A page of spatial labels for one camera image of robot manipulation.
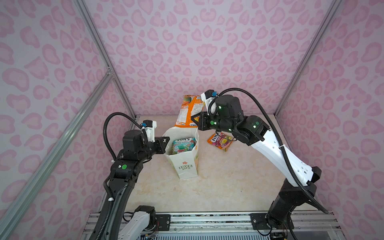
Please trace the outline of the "teal Fox's candy bag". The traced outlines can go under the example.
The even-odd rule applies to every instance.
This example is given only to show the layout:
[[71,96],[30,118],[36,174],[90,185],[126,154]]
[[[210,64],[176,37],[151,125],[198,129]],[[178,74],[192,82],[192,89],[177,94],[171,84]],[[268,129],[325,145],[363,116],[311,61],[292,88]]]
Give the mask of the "teal Fox's candy bag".
[[184,138],[173,141],[172,155],[192,151],[196,145],[195,138]]

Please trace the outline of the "white illustrated paper bag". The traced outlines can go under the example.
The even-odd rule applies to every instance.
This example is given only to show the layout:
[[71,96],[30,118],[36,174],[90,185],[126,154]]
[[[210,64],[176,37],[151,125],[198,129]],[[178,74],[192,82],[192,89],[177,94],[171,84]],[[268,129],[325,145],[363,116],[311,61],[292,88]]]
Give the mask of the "white illustrated paper bag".
[[[178,128],[172,127],[165,133],[170,138],[166,147],[165,156],[172,167],[177,172],[179,179],[185,180],[198,176],[199,165],[199,132],[197,128]],[[196,145],[192,151],[172,155],[173,141],[184,138],[195,138]]]

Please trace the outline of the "orange pink Fox's candy bag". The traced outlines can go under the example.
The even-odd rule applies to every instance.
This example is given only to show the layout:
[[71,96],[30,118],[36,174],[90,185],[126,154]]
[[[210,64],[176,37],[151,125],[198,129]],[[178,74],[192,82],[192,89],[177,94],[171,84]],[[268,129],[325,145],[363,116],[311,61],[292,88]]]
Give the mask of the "orange pink Fox's candy bag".
[[226,135],[222,132],[215,132],[208,140],[207,143],[220,149],[225,152],[228,151],[229,147],[233,142],[235,142],[236,139]]

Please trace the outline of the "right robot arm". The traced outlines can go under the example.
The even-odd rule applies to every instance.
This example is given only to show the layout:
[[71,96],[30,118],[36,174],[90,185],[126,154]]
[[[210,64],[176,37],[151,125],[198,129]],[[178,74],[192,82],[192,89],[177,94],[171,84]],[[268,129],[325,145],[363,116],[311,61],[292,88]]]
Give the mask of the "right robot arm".
[[[232,91],[249,96],[265,119],[246,116],[239,98],[229,94]],[[284,145],[276,126],[252,94],[240,88],[229,88],[221,93],[207,90],[201,94],[201,99],[206,110],[191,117],[199,130],[232,134],[235,140],[260,152],[285,176],[283,186],[266,215],[253,220],[254,229],[293,228],[292,212],[303,204],[328,214],[328,210],[315,199],[315,183],[321,177],[321,169],[307,165]]]

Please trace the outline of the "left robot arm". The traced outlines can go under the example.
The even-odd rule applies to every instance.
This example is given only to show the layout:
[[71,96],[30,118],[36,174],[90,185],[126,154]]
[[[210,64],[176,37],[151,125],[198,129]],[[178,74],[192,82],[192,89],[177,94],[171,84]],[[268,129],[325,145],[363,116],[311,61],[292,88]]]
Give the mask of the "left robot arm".
[[[109,121],[115,116],[122,116],[137,126],[135,130],[125,132],[123,148],[116,155],[107,136]],[[156,124],[145,120],[141,125],[133,118],[121,112],[110,114],[103,126],[103,138],[108,151],[113,157],[109,176],[103,187],[107,193],[99,219],[91,234],[92,240],[116,240],[125,214],[128,199],[137,183],[144,164],[154,155],[166,152],[170,137],[155,137]]]

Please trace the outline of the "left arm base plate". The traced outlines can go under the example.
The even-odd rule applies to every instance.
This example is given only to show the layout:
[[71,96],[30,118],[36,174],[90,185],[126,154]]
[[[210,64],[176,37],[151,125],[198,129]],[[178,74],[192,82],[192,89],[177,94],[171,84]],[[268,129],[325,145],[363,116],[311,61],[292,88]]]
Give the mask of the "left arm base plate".
[[171,224],[171,215],[169,214],[150,214],[150,213],[144,213],[144,220],[135,220],[135,217],[138,213],[135,213],[130,221],[129,224],[136,224],[137,221],[140,222],[141,225],[148,223],[148,225],[145,228],[142,228],[143,232],[152,232],[152,231],[169,231],[170,230],[170,224]]

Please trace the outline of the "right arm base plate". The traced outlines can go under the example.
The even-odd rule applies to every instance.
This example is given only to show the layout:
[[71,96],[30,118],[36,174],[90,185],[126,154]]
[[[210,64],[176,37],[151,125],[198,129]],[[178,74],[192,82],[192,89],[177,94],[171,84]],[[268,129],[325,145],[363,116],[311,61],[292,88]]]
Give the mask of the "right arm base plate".
[[253,230],[257,231],[271,231],[273,228],[270,226],[267,213],[251,213],[250,214],[251,224]]

